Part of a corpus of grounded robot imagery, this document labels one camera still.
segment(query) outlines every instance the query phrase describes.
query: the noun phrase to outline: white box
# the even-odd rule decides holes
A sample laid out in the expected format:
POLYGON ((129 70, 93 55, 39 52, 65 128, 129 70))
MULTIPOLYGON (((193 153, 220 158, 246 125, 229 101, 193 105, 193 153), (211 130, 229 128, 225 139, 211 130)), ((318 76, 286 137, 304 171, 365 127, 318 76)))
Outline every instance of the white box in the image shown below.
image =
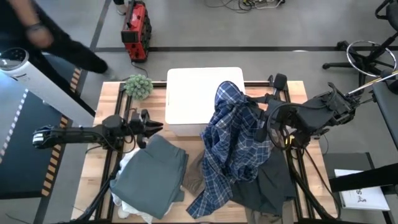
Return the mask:
POLYGON ((165 121, 178 136, 199 136, 215 111, 218 86, 231 81, 243 92, 242 70, 174 68, 167 72, 165 121))

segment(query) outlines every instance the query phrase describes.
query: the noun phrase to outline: hand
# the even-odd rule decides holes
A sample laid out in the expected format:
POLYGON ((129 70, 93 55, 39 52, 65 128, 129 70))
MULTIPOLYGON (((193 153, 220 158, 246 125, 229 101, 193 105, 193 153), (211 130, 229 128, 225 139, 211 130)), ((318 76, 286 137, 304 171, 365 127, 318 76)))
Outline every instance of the hand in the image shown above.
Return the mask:
POLYGON ((40 49, 50 47, 54 41, 51 32, 45 26, 29 29, 26 34, 29 41, 40 49))

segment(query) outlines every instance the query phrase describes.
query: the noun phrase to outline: green succulent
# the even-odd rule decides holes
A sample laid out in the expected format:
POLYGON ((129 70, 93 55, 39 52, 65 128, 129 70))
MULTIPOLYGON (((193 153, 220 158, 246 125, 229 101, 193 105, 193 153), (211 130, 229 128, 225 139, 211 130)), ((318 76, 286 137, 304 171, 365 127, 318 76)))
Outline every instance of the green succulent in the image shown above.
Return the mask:
POLYGON ((152 93, 154 86, 152 80, 144 75, 131 75, 126 81, 124 89, 127 95, 132 96, 133 100, 141 101, 152 93))

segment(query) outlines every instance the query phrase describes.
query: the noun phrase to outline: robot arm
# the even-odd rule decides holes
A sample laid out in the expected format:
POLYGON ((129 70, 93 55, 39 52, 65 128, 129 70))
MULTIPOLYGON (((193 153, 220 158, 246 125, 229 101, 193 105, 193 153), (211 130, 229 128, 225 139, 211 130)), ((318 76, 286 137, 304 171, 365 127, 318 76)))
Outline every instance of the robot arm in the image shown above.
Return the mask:
POLYGON ((163 129, 163 124, 151 121, 147 110, 141 114, 134 109, 129 122, 119 115, 107 117, 92 128, 59 128, 44 126, 33 133, 33 145, 37 149, 46 149, 57 144, 66 143, 98 143, 106 149, 114 149, 118 140, 126 136, 137 136, 137 144, 141 148, 146 147, 144 138, 149 138, 163 129))

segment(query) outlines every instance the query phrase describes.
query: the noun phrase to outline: person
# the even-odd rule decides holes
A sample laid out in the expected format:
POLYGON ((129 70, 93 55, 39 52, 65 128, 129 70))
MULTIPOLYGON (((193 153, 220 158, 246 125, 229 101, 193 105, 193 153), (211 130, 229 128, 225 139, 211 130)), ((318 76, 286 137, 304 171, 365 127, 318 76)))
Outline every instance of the person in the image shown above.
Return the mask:
POLYGON ((4 47, 21 47, 32 52, 40 58, 33 64, 48 70, 48 76, 56 76, 56 73, 40 52, 50 53, 84 70, 115 79, 108 72, 104 60, 82 43, 72 40, 34 0, 0 0, 0 50, 5 50, 4 47))
POLYGON ((113 0, 113 2, 116 5, 116 11, 120 15, 126 15, 127 6, 124 4, 124 0, 113 0))

